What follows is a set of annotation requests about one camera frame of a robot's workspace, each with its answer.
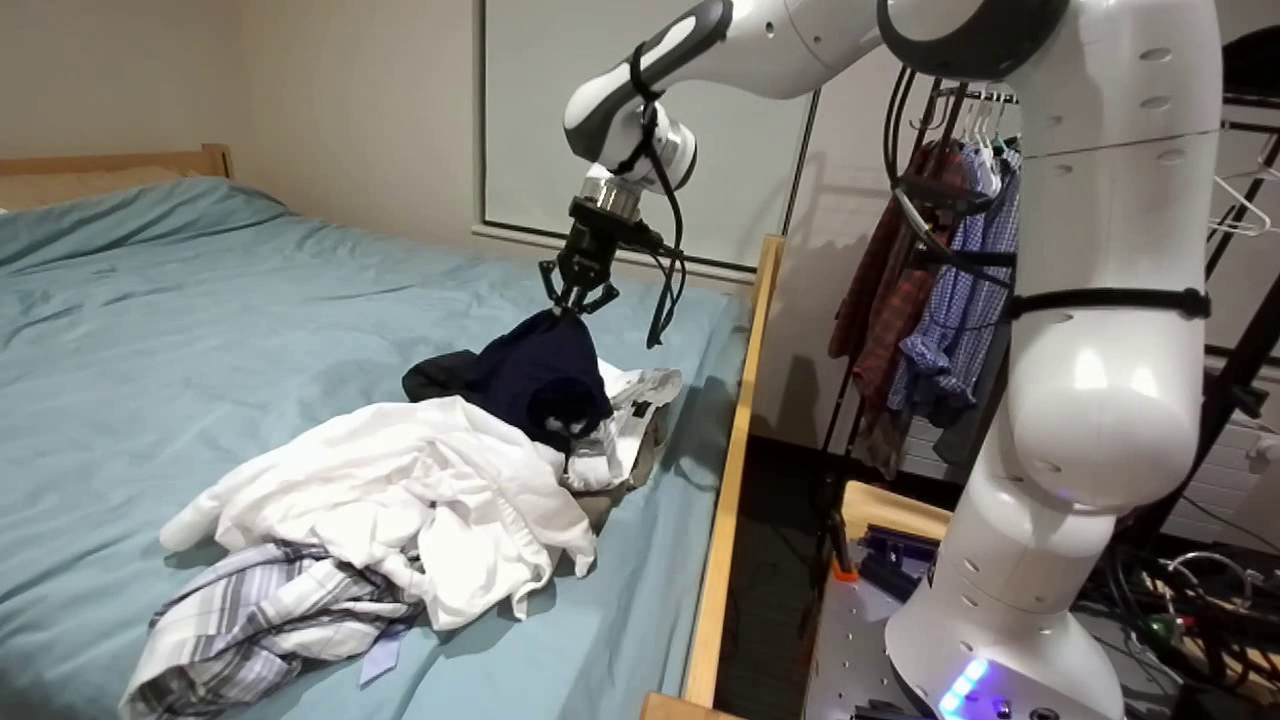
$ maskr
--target white towel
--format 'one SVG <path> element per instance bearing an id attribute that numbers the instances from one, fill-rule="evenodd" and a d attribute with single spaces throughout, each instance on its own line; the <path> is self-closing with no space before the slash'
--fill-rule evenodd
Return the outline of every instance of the white towel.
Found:
<path id="1" fill-rule="evenodd" d="M 422 600 L 432 627 L 460 627 L 502 596 L 523 616 L 559 552 L 574 575 L 597 552 L 546 448 L 460 396 L 367 404 L 233 466 L 159 529 L 162 552 L 203 537 L 227 552 L 325 545 Z"/>

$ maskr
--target hanging clothes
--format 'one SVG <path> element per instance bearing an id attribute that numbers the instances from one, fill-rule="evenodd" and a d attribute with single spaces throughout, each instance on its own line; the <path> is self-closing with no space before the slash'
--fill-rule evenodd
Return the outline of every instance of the hanging clothes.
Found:
<path id="1" fill-rule="evenodd" d="M 998 190 L 988 213 L 961 221 L 950 252 L 1016 252 L 1016 171 L 990 171 L 979 158 L 979 148 L 966 148 L 962 163 L 979 190 Z M 905 362 L 890 380 L 889 406 L 928 414 L 937 428 L 948 428 L 974 406 L 974 380 L 1006 300 L 1006 288 L 990 280 L 1006 285 L 1011 273 L 985 269 L 985 275 L 974 275 L 962 269 L 941 269 L 921 328 L 900 343 Z"/>
<path id="2" fill-rule="evenodd" d="M 907 175 L 922 175 L 922 179 L 941 179 L 941 184 L 956 184 L 961 179 L 961 145 L 922 145 L 912 163 Z M 879 316 L 879 302 L 890 288 L 890 280 L 905 269 L 907 246 L 916 242 L 912 228 L 905 223 L 905 213 L 894 202 L 889 202 L 879 213 L 879 223 L 851 273 L 851 285 L 835 309 L 835 328 L 826 341 L 826 356 L 861 356 L 868 343 L 868 331 Z"/>
<path id="3" fill-rule="evenodd" d="M 970 168 L 961 145 L 937 148 L 933 175 L 948 187 L 970 187 Z M 950 242 L 956 232 L 950 213 L 937 214 L 937 242 Z M 889 406 L 889 387 L 900 362 L 900 341 L 921 324 L 928 291 L 937 280 L 937 263 L 916 263 L 916 232 L 900 223 L 900 237 L 889 255 L 889 273 L 879 275 L 879 291 L 868 316 L 865 346 L 851 360 L 851 387 L 861 393 L 865 414 L 879 414 Z"/>

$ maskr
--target striped cloth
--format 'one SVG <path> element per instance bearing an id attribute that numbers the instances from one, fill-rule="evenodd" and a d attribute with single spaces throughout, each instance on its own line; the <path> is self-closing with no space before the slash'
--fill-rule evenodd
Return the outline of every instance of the striped cloth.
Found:
<path id="1" fill-rule="evenodd" d="M 221 715 L 300 675 L 306 661 L 358 655 L 416 611 L 379 572 L 313 545 L 233 552 L 151 616 L 121 715 Z"/>

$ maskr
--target wooden bed frame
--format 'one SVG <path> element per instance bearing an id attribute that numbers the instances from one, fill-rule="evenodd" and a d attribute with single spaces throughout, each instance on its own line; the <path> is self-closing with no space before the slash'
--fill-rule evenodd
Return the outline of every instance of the wooden bed frame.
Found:
<path id="1" fill-rule="evenodd" d="M 194 153 L 133 153 L 133 157 L 32 157 L 32 158 L 0 158 L 0 175 L 57 175 L 57 171 L 126 171 L 126 168 L 168 168 L 176 175 L 227 175 L 233 158 L 227 148 L 203 145 Z M 725 607 L 727 607 L 727 579 L 730 579 L 730 545 L 737 545 L 737 517 L 744 491 L 744 464 L 748 464 L 748 437 L 756 413 L 756 380 L 760 380 L 760 352 L 764 328 L 770 312 L 770 291 L 778 275 L 778 237 L 764 238 L 756 291 L 751 291 L 751 331 L 738 369 L 737 406 L 730 406 L 730 437 L 710 517 L 710 545 L 699 579 L 699 607 L 686 648 L 683 670 L 683 706 L 710 706 L 716 703 L 716 670 L 718 670 L 718 638 L 725 638 Z"/>
<path id="2" fill-rule="evenodd" d="M 176 175 L 233 175 L 233 158 L 225 145 L 199 145 L 194 153 L 0 158 L 0 175 L 125 171 L 125 168 L 168 168 Z"/>

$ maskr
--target mattress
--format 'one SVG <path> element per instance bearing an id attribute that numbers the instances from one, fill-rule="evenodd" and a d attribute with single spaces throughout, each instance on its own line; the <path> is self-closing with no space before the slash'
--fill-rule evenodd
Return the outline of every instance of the mattress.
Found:
<path id="1" fill-rule="evenodd" d="M 597 572 L 556 575 L 523 622 L 411 627 L 371 689 L 358 661 L 327 662 L 245 715 L 598 720 L 679 689 L 748 312 L 686 288 L 649 352 L 654 280 L 620 291 L 588 319 L 598 356 L 679 369 L 686 396 Z M 113 715 L 149 616 L 221 554 L 159 554 L 176 507 L 535 309 L 528 260 L 379 238 L 225 179 L 0 214 L 0 715 Z"/>

